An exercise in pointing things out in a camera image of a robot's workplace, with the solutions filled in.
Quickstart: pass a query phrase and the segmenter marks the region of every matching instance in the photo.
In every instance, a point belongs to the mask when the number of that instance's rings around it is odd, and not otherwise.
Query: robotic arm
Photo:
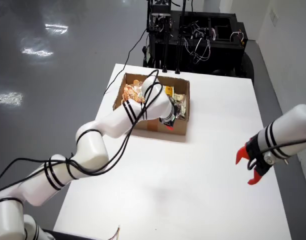
[[[103,141],[104,135],[118,138],[132,129],[138,121],[157,118],[167,126],[173,126],[174,106],[162,91],[162,87],[156,77],[151,75],[144,81],[141,89],[148,105],[129,99],[108,116],[81,126],[75,137],[77,151],[70,159],[94,173],[101,168],[101,171],[104,171],[104,166],[109,162]],[[66,160],[59,154],[53,155],[50,159]],[[0,191],[0,240],[30,239],[26,238],[27,229],[34,226],[34,220],[31,217],[27,220],[23,218],[23,202],[28,201],[33,206],[41,206],[72,180],[90,176],[65,163],[53,166],[51,162],[44,163],[31,175],[38,171],[41,173]],[[44,239],[43,234],[40,236],[32,238]]]
[[[254,185],[278,162],[306,149],[306,105],[300,104],[258,132],[236,155],[248,160],[247,169],[254,168]]]

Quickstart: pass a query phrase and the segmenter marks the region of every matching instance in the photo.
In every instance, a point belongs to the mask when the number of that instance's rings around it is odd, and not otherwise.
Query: white tabletop
[[[110,81],[123,68],[116,64]],[[147,75],[150,68],[126,66]],[[124,74],[104,96],[96,119],[112,112]],[[289,227],[272,168],[247,184],[240,147],[263,128],[250,79],[173,71],[190,81],[186,136],[135,130],[121,161],[107,174],[73,181],[54,230],[120,240],[289,240]],[[104,136],[110,156],[124,136]]]

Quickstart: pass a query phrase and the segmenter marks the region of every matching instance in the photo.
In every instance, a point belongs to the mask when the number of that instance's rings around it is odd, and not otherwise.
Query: cardboard box
[[[113,105],[113,110],[121,105],[122,95],[126,84],[132,84],[135,79],[144,82],[146,78],[146,75],[125,73]],[[190,116],[190,82],[184,79],[167,76],[158,76],[157,79],[164,86],[173,86],[175,93],[186,95],[185,119],[176,119],[174,122],[173,130],[168,129],[164,124],[160,123],[159,119],[139,121],[136,124],[135,129],[167,134],[185,135],[187,133],[187,126]]]

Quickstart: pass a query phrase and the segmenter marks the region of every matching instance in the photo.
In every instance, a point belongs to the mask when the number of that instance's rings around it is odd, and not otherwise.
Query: gray floor
[[[124,63],[145,19],[144,0],[0,0],[0,172],[17,157],[75,151],[76,130],[95,118],[115,63]],[[142,64],[144,42],[129,64]],[[249,41],[246,52],[267,125],[282,112],[256,42]],[[21,102],[3,103],[9,93],[22,96]],[[306,182],[298,161],[290,165],[275,172],[292,238],[306,239]],[[0,187],[36,167],[19,163]],[[52,229],[67,189],[41,207],[26,204],[25,212]]]

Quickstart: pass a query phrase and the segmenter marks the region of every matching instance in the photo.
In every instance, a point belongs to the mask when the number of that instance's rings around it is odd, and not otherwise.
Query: cable bundle
[[[206,48],[205,48],[205,50],[204,50],[202,56],[200,56],[199,54],[197,54],[197,49],[198,49],[198,47],[199,47],[199,44],[200,44],[202,38],[199,39],[199,41],[198,41],[198,43],[197,43],[196,48],[195,48],[194,51],[189,51],[189,47],[188,47],[189,44],[188,44],[188,41],[186,40],[185,37],[183,37],[183,39],[184,39],[184,41],[185,41],[185,42],[184,42],[184,46],[185,46],[186,51],[189,53],[190,56],[193,56],[193,63],[194,63],[194,64],[198,64],[199,61],[205,62],[205,61],[209,60],[209,58],[210,58],[210,56],[211,56],[211,46],[210,46],[210,40],[209,40],[209,39],[207,40],[207,46],[206,46]],[[208,49],[208,56],[207,56],[207,57],[204,57],[204,55],[205,55],[207,49]]]

